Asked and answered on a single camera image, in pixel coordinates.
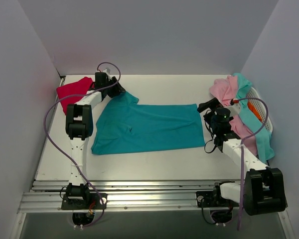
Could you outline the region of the teal t shirt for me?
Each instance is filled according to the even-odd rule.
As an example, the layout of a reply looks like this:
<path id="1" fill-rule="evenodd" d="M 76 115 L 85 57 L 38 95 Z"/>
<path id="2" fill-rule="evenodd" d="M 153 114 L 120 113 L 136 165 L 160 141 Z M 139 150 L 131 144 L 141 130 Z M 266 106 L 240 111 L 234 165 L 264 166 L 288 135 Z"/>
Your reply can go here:
<path id="1" fill-rule="evenodd" d="M 203 147 L 201 117 L 195 104 L 140 105 L 126 92 L 112 98 L 96 122 L 94 155 Z"/>

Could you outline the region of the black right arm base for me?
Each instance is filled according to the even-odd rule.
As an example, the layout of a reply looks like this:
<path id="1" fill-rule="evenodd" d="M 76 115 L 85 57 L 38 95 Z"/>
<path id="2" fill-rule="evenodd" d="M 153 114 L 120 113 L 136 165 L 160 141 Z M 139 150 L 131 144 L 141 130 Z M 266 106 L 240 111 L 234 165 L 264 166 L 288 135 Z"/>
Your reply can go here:
<path id="1" fill-rule="evenodd" d="M 196 202 L 199 208 L 232 208 L 239 207 L 238 203 L 217 196 L 212 191 L 197 191 Z"/>

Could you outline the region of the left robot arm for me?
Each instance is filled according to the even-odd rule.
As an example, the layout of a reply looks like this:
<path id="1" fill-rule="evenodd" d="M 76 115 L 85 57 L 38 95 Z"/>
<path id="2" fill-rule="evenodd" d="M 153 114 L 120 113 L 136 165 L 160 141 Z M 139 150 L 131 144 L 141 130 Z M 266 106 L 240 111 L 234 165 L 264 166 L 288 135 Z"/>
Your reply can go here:
<path id="1" fill-rule="evenodd" d="M 117 78 L 111 76 L 106 68 L 95 73 L 95 80 L 82 99 L 67 106 L 65 131 L 70 139 L 72 164 L 65 195 L 66 200 L 72 200 L 79 209 L 88 207 L 92 201 L 89 184 L 83 176 L 86 173 L 89 137 L 94 127 L 92 109 L 105 97 L 113 98 L 124 92 Z"/>

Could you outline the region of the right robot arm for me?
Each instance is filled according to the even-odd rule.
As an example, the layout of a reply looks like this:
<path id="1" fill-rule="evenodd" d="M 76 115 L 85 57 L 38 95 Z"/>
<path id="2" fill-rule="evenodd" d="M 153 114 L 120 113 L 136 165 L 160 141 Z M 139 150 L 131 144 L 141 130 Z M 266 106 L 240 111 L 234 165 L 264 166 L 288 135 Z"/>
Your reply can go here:
<path id="1" fill-rule="evenodd" d="M 281 170 L 261 162 L 244 144 L 230 125 L 241 111 L 238 100 L 224 107 L 216 99 L 201 103 L 198 112 L 203 116 L 212 136 L 215 149 L 226 154 L 241 170 L 241 182 L 216 183 L 211 193 L 211 203 L 221 206 L 237 203 L 250 216 L 282 212 L 287 207 L 284 179 Z"/>

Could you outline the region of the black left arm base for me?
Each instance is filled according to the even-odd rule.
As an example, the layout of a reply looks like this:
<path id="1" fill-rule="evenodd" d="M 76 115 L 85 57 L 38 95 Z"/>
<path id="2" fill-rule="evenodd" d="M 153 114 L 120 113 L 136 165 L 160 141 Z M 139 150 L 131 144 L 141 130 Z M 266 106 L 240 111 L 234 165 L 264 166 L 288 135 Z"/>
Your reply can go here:
<path id="1" fill-rule="evenodd" d="M 101 193 L 102 203 L 100 197 L 96 193 L 90 193 L 88 199 L 83 199 L 82 196 L 68 196 L 63 195 L 61 209 L 62 210 L 100 210 L 107 207 L 108 194 Z"/>

